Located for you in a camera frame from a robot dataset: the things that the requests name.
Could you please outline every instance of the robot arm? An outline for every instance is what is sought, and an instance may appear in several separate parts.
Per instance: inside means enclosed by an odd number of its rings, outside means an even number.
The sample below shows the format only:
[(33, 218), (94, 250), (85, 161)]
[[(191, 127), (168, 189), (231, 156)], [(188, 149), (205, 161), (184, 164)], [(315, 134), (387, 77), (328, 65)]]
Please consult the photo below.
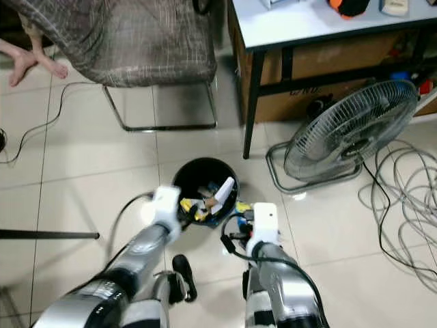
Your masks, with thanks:
[(165, 245), (180, 235), (179, 193), (174, 187), (159, 187), (152, 225), (140, 231), (103, 272), (54, 302), (35, 328), (117, 327), (129, 302), (151, 277)]
[[(253, 210), (253, 235), (247, 243), (246, 254), (259, 259), (251, 261), (251, 271), (255, 271), (252, 276), (268, 293), (277, 327), (321, 327), (321, 314), (313, 287), (300, 271), (286, 264), (296, 264), (296, 261), (279, 246), (276, 206), (256, 203)], [(283, 262), (271, 262), (267, 258)], [(248, 290), (248, 298), (251, 292), (256, 292), (256, 288)]]

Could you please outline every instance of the gray chair cover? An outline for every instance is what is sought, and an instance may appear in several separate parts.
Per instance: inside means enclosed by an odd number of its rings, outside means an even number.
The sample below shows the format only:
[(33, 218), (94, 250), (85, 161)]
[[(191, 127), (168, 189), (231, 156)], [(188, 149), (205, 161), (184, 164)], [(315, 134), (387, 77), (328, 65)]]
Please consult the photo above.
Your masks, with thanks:
[(207, 16), (192, 0), (2, 0), (88, 79), (111, 87), (211, 82)]

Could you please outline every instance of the fan stand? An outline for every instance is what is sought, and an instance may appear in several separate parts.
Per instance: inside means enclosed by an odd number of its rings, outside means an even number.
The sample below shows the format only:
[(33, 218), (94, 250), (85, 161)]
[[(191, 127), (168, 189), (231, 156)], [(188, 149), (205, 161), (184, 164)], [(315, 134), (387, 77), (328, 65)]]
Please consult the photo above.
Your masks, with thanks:
[(288, 193), (291, 195), (297, 194), (297, 193), (304, 193), (305, 191), (308, 191), (308, 190), (311, 190), (314, 188), (318, 188), (318, 187), (323, 187), (326, 185), (331, 185), (332, 183), (351, 180), (351, 179), (357, 177), (361, 173), (361, 170), (363, 169), (363, 166), (360, 164), (360, 165), (357, 165), (353, 169), (353, 171), (341, 174), (339, 176), (335, 176), (334, 178), (331, 178), (328, 180), (323, 180), (323, 181), (319, 181), (319, 182), (308, 182), (308, 183), (302, 184), (302, 185), (297, 186), (297, 187), (284, 187), (281, 184), (281, 182), (279, 181), (277, 171), (274, 168), (273, 153), (278, 151), (278, 150), (282, 150), (282, 149), (287, 148), (288, 143), (289, 143), (288, 141), (278, 143), (277, 145), (274, 145), (273, 147), (271, 147), (267, 151), (267, 154), (266, 154), (268, 170), (270, 171), (270, 175), (272, 176), (273, 183), (277, 187), (277, 189), (279, 189), (283, 193)]

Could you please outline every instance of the fan guard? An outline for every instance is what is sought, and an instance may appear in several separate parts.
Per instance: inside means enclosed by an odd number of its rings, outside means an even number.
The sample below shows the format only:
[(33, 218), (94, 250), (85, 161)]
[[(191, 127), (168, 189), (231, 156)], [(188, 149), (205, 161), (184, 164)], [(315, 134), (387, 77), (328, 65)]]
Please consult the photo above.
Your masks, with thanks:
[(288, 143), (273, 148), (286, 148), (287, 175), (310, 183), (332, 180), (360, 167), (396, 138), (414, 115), (417, 100), (416, 87), (409, 81), (377, 83), (337, 102)]

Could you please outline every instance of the person's foot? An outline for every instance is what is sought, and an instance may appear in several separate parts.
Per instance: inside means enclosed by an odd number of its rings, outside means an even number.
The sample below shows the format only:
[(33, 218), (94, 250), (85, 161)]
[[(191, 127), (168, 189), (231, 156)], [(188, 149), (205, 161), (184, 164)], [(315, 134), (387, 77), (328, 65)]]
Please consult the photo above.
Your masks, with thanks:
[(15, 87), (23, 79), (26, 71), (36, 64), (33, 53), (21, 49), (19, 54), (14, 57), (14, 71), (9, 76), (9, 85)]
[(43, 65), (50, 73), (55, 75), (56, 77), (59, 77), (60, 79), (65, 79), (68, 75), (68, 68), (67, 66), (57, 63), (51, 58), (47, 57), (43, 53), (35, 53), (35, 58)]

